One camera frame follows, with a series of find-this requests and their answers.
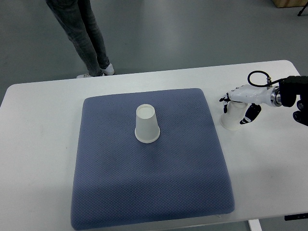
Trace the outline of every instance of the cable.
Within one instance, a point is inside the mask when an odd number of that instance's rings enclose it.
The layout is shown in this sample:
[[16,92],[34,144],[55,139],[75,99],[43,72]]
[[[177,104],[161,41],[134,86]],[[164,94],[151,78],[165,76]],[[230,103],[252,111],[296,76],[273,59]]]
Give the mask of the cable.
[[270,78],[270,76],[268,75],[268,73],[266,73],[266,72],[264,72],[264,71],[253,71],[253,72],[251,72],[251,73],[248,75],[248,78],[247,78],[248,83],[249,83],[250,85],[252,85],[252,86],[254,86],[254,87],[258,87],[258,88],[268,87],[268,86],[270,86],[270,85],[272,85],[272,84],[279,83],[279,82],[285,80],[285,78],[281,78],[281,79],[278,79],[278,80],[276,80],[276,81],[274,81],[274,82],[271,82],[271,83],[268,83],[268,84],[265,84],[265,85],[257,85],[257,84],[254,84],[254,83],[252,83],[252,82],[250,81],[250,77],[251,77],[251,75],[254,74],[254,73],[261,73],[261,74],[264,74],[264,75],[266,75],[267,78]]

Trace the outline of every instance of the jeans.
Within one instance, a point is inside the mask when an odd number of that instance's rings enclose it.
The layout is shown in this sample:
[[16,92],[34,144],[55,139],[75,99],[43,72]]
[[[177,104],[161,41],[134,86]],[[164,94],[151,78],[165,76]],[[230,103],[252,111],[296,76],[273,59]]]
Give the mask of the jeans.
[[103,75],[109,65],[106,48],[90,0],[46,0],[56,19],[73,43],[91,76]]

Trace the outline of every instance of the white paper cup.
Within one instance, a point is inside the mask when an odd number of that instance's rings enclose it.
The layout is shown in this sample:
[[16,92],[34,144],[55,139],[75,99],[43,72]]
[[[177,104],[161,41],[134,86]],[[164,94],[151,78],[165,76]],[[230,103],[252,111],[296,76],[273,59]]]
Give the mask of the white paper cup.
[[244,118],[246,113],[246,103],[237,103],[230,101],[228,104],[227,113],[224,113],[220,117],[221,125],[228,129],[235,131],[241,127],[240,121]]
[[142,143],[152,143],[158,139],[160,129],[153,106],[142,104],[136,110],[135,136]]

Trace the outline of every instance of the concrete floor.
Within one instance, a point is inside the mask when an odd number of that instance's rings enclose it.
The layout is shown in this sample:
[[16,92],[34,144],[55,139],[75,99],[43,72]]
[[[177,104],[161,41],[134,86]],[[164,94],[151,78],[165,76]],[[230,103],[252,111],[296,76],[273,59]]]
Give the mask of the concrete floor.
[[[308,75],[308,9],[298,17],[300,7],[278,9],[271,0],[91,3],[116,74],[289,60]],[[12,84],[87,72],[43,0],[1,0],[0,31],[0,103]],[[308,230],[306,219],[260,223],[263,231]],[[237,222],[185,230],[247,231],[249,226]]]

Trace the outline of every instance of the table surface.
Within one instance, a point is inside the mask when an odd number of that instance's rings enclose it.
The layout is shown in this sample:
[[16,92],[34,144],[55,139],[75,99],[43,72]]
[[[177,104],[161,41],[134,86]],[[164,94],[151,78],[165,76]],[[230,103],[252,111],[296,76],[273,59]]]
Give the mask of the table surface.
[[[247,83],[251,71],[273,80],[298,75],[289,61],[16,84],[0,107],[0,224],[3,230],[70,231],[72,186],[83,101],[92,96],[200,88],[217,130],[232,182],[230,214],[99,230],[160,230],[269,218],[308,211],[308,128],[292,108],[262,105],[251,124],[223,128],[219,99]],[[256,74],[255,83],[265,77]]]

